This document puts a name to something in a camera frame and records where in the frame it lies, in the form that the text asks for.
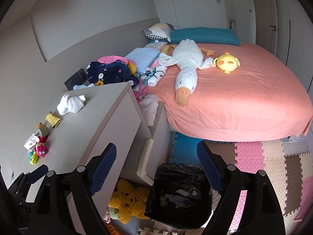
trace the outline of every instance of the black trash bag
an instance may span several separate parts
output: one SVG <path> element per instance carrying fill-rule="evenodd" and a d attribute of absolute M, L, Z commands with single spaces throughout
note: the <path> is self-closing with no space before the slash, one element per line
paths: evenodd
<path fill-rule="evenodd" d="M 187 199 L 184 199 L 184 196 L 176 192 L 178 189 L 188 192 L 193 187 L 198 190 L 197 197 L 189 195 L 185 197 Z M 164 203 L 164 198 L 161 202 L 160 198 L 166 194 L 175 195 L 175 199 L 181 199 L 187 206 L 177 208 L 176 204 L 169 199 Z M 212 190 L 202 169 L 183 164 L 162 164 L 159 167 L 146 202 L 146 217 L 176 229 L 189 230 L 204 225 L 210 217 L 211 211 Z"/>

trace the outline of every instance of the pink bed sheet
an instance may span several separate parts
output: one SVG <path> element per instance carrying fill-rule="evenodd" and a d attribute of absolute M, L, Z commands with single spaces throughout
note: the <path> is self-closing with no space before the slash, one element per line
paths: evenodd
<path fill-rule="evenodd" d="M 306 135 L 313 117 L 311 100 L 281 61 L 253 44 L 198 45 L 216 51 L 213 58 L 229 52 L 239 59 L 240 67 L 230 74 L 217 67 L 197 70 L 198 85 L 185 107 L 175 101 L 179 68 L 169 67 L 148 94 L 164 102 L 174 129 L 191 137 L 229 142 Z"/>

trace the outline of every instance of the drawer handle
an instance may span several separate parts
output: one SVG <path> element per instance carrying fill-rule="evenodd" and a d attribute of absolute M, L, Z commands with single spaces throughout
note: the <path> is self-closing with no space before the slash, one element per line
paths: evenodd
<path fill-rule="evenodd" d="M 146 139 L 145 147 L 143 148 L 143 152 L 141 154 L 137 168 L 137 176 L 140 177 L 143 181 L 145 181 L 149 185 L 153 185 L 154 183 L 154 180 L 147 175 L 146 171 L 153 142 L 154 142 L 153 139 Z"/>

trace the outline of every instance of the teal pillow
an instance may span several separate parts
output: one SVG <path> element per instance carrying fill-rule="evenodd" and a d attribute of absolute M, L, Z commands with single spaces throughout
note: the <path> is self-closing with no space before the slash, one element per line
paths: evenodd
<path fill-rule="evenodd" d="M 207 27 L 196 27 L 196 28 L 183 28 L 174 30 L 171 33 L 171 42 L 165 41 L 170 44 L 179 44 L 182 40 L 190 39 L 196 43 L 214 43 L 214 44 L 228 44 L 240 46 L 240 42 L 237 39 L 235 33 L 231 29 L 221 28 L 207 28 Z"/>

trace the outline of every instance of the white desk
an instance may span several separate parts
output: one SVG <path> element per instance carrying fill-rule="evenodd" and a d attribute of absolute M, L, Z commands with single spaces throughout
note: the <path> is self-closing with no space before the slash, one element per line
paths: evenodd
<path fill-rule="evenodd" d="M 50 131 L 45 143 L 48 153 L 44 158 L 39 158 L 32 168 L 34 170 L 45 164 L 57 174 L 72 172 L 77 166 L 87 164 L 93 156 L 101 154 L 108 143 L 112 142 L 117 149 L 116 160 L 102 189 L 92 197 L 99 214 L 104 215 L 120 174 L 127 174 L 126 178 L 145 184 L 136 175 L 138 160 L 143 153 L 143 146 L 138 147 L 137 142 L 144 143 L 146 139 L 152 138 L 155 141 L 147 166 L 147 174 L 151 178 L 154 178 L 159 164 L 165 162 L 170 131 L 164 105 L 159 106 L 155 125 L 149 128 L 129 83 L 84 88 L 71 93 L 86 97 L 85 106 L 78 113 L 59 115 L 56 107 L 65 94 L 62 93 L 38 116 L 36 123 L 45 123 Z M 55 129 L 45 120 L 49 112 L 62 118 Z M 21 168 L 24 173 L 30 171 L 29 164 L 23 165 L 25 166 Z M 28 202 L 35 200 L 42 180 L 31 186 Z M 68 205 L 74 226 L 84 234 L 70 196 Z"/>

